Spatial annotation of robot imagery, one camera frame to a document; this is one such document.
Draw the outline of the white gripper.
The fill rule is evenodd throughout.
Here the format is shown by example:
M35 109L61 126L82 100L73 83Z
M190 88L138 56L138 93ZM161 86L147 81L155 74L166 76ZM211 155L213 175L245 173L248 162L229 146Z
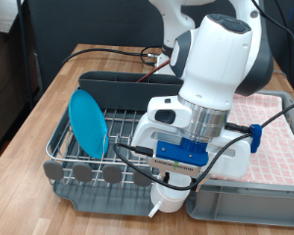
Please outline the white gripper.
M131 145L146 147L153 154L147 165L166 173L177 172L196 180L204 170L211 174L239 179L245 175L251 155L251 140L225 128L226 111L192 104L181 96L154 97L147 106L132 137Z

